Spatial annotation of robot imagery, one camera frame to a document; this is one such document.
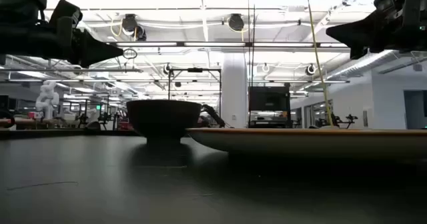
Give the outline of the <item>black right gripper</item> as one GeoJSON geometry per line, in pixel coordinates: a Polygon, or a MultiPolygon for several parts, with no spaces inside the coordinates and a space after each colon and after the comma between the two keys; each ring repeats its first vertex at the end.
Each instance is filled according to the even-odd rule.
{"type": "Polygon", "coordinates": [[[427,0],[395,0],[385,12],[326,29],[326,35],[350,48],[350,58],[386,49],[400,52],[427,49],[427,0]]]}

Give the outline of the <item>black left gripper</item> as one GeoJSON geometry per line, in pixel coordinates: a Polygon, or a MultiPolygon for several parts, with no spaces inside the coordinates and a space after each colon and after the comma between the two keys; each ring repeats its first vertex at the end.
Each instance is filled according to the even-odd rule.
{"type": "Polygon", "coordinates": [[[53,25],[0,16],[0,55],[63,59],[88,68],[122,56],[123,49],[96,40],[86,30],[75,29],[71,17],[61,17],[53,25]]]}

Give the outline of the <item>black bowl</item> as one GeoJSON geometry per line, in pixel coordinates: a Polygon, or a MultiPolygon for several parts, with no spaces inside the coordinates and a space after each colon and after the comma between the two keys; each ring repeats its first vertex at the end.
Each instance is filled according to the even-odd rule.
{"type": "Polygon", "coordinates": [[[199,103],[165,99],[128,101],[126,107],[133,130],[148,141],[179,141],[186,129],[197,125],[201,113],[199,103]]]}

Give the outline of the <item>black monitor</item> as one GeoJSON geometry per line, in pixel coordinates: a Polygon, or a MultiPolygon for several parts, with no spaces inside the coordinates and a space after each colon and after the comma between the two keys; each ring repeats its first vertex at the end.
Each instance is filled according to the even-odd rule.
{"type": "Polygon", "coordinates": [[[289,111],[288,87],[250,87],[249,111],[289,111]]]}

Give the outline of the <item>long ceiling light fixture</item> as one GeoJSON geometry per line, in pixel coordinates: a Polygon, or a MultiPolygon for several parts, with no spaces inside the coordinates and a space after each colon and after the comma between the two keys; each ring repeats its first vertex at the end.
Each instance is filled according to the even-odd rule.
{"type": "Polygon", "coordinates": [[[296,43],[296,42],[185,42],[185,41],[169,41],[169,42],[109,42],[110,45],[116,47],[306,47],[314,46],[320,48],[347,48],[343,43],[296,43]]]}

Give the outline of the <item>equipment cart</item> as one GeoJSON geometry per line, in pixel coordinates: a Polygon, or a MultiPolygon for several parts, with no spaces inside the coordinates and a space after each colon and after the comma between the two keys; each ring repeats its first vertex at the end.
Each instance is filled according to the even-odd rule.
{"type": "Polygon", "coordinates": [[[281,111],[258,111],[250,114],[248,128],[258,129],[289,129],[292,122],[287,112],[281,111]]]}

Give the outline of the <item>yellow plate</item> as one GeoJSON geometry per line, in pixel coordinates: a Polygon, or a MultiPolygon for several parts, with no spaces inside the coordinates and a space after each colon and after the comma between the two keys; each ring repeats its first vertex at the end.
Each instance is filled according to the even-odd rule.
{"type": "Polygon", "coordinates": [[[235,154],[427,159],[423,130],[191,128],[187,133],[201,145],[235,154]]]}

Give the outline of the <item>white column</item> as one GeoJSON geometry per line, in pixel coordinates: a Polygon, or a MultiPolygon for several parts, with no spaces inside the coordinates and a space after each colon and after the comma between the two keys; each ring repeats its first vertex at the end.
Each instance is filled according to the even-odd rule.
{"type": "Polygon", "coordinates": [[[248,74],[243,53],[225,53],[222,65],[222,119],[245,128],[248,118],[248,74]]]}

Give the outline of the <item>silver ceiling duct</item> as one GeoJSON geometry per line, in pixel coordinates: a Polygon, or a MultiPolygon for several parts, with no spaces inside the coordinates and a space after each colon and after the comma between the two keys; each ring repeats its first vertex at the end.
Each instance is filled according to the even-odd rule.
{"type": "Polygon", "coordinates": [[[334,70],[326,76],[326,79],[331,79],[333,77],[340,76],[341,74],[347,73],[349,71],[359,70],[363,67],[367,67],[373,64],[375,61],[382,59],[383,57],[390,56],[394,54],[393,50],[385,50],[380,53],[369,53],[367,56],[360,58],[359,60],[349,61],[344,65],[340,70],[334,70]]]}

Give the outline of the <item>black workstation frame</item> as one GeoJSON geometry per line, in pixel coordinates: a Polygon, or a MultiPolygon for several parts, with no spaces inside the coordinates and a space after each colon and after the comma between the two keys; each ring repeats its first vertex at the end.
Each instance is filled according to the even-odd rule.
{"type": "Polygon", "coordinates": [[[65,127],[84,128],[97,121],[103,130],[113,129],[113,112],[116,108],[109,102],[90,99],[62,99],[60,116],[65,127]]]}

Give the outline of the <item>black table frame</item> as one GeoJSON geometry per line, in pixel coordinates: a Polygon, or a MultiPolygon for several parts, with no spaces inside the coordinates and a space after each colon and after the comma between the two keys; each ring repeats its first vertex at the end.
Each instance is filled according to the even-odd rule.
{"type": "Polygon", "coordinates": [[[68,136],[128,136],[139,137],[135,131],[105,131],[86,129],[52,129],[52,130],[0,130],[0,140],[6,139],[32,139],[47,137],[68,137],[68,136]]]}

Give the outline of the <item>black rig frame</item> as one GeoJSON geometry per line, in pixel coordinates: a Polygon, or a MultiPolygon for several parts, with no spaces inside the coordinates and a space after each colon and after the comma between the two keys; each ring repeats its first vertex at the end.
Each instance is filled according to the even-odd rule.
{"type": "MultiPolygon", "coordinates": [[[[219,91],[217,92],[217,94],[219,95],[219,97],[221,99],[221,97],[222,97],[222,74],[221,74],[221,69],[206,69],[206,68],[204,69],[204,68],[192,67],[192,68],[187,68],[187,69],[173,69],[173,68],[171,68],[171,70],[173,72],[174,71],[178,71],[178,73],[174,74],[174,79],[172,79],[170,76],[168,76],[168,80],[167,80],[167,99],[169,100],[169,102],[171,102],[170,101],[170,99],[171,99],[171,83],[173,83],[174,80],[175,80],[175,77],[178,77],[180,75],[180,73],[183,72],[183,71],[186,71],[188,73],[202,73],[204,71],[207,71],[208,73],[211,73],[212,71],[219,72],[220,78],[216,79],[216,81],[220,84],[219,91]]],[[[197,80],[197,79],[192,79],[192,80],[189,80],[189,79],[177,80],[177,82],[185,82],[185,83],[200,83],[201,81],[208,81],[208,80],[197,80]]],[[[183,96],[188,96],[188,95],[191,95],[191,94],[197,94],[197,95],[207,94],[207,91],[203,92],[203,90],[195,90],[195,91],[192,91],[192,90],[180,91],[180,90],[178,90],[178,93],[181,93],[183,96]]],[[[195,106],[196,106],[196,104],[188,104],[188,105],[189,105],[188,107],[191,107],[190,108],[191,110],[192,110],[193,107],[195,108],[195,106]]],[[[200,116],[201,112],[202,112],[202,104],[200,104],[198,108],[199,108],[199,111],[197,112],[197,115],[194,113],[194,115],[191,114],[191,115],[188,115],[188,117],[196,117],[197,116],[197,118],[198,118],[200,116]]]]}

